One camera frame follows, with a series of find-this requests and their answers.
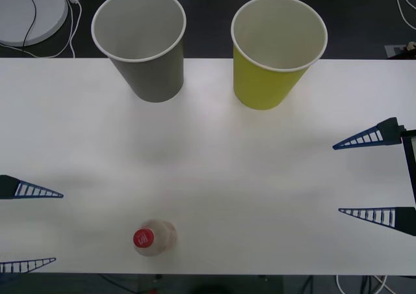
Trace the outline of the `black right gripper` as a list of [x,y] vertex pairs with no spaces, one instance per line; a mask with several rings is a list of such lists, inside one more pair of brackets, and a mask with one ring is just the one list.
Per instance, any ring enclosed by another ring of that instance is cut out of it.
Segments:
[[[413,197],[416,199],[415,134],[402,134],[404,131],[405,127],[398,124],[396,117],[392,117],[334,144],[332,148],[334,150],[342,150],[369,146],[389,146],[401,144],[402,139]],[[338,211],[356,219],[415,236],[414,207],[339,208]]]

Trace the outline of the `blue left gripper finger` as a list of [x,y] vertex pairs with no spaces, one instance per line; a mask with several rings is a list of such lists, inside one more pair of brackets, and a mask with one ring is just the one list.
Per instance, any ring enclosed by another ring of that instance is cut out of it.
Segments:
[[45,265],[55,262],[56,260],[56,258],[42,258],[37,260],[2,261],[0,264],[0,273],[31,273],[44,267]]
[[1,175],[1,199],[64,198],[62,193],[12,176]]

